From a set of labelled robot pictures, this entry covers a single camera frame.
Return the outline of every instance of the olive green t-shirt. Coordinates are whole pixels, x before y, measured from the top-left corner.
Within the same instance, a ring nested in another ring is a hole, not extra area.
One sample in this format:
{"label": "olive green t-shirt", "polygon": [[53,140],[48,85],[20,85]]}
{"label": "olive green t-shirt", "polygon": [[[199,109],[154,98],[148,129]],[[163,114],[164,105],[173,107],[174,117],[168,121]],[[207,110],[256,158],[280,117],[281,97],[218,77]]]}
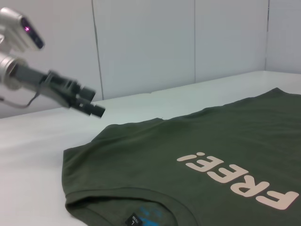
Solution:
{"label": "olive green t-shirt", "polygon": [[301,96],[108,126],[64,151],[63,189],[89,226],[301,226]]}

